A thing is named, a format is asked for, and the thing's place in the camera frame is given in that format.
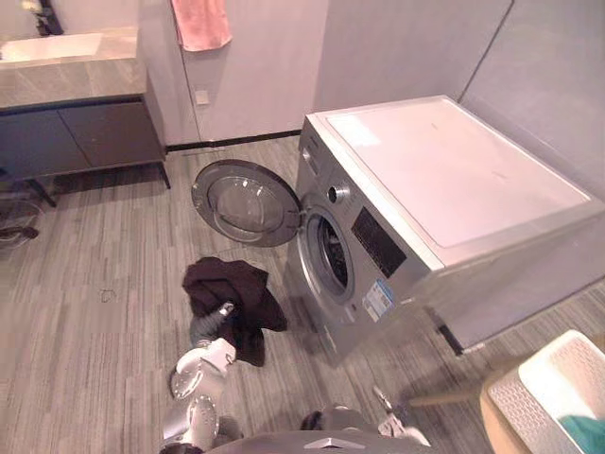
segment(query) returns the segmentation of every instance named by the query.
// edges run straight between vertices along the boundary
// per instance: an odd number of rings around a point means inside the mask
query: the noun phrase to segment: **towel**
[[[172,0],[172,8],[183,49],[218,49],[231,40],[224,0]]]
[[[265,364],[261,328],[287,330],[284,312],[267,289],[267,280],[266,271],[242,260],[203,257],[187,268],[182,281],[195,317],[205,317],[227,301],[234,304],[230,322],[221,325],[216,334],[235,347],[236,359],[258,367]]]
[[[605,420],[586,416],[564,416],[561,425],[586,454],[605,453]]]

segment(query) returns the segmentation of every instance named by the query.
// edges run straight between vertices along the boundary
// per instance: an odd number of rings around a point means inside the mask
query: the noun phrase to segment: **open washer door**
[[[213,229],[251,246],[284,244],[301,224],[301,203],[292,188],[269,169],[248,161],[229,159],[205,167],[191,197]]]

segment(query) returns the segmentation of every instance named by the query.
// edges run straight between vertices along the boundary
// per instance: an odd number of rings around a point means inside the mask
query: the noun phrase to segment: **dark clothing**
[[[203,257],[187,268],[182,281],[196,317],[211,314],[227,301],[235,305],[230,322],[221,325],[217,335],[235,347],[237,359],[254,366],[265,364],[261,328],[287,329],[284,312],[267,289],[267,279],[266,271],[244,261]]]

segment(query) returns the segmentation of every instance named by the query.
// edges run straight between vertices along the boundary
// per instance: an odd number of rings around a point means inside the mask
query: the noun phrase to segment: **teal cloth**
[[[559,422],[586,454],[605,454],[605,420],[570,415]]]

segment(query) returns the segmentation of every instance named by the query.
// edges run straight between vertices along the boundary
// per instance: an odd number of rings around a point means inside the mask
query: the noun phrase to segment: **white laundry basket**
[[[583,334],[567,331],[488,393],[533,454],[582,453],[558,420],[605,419],[605,354]]]

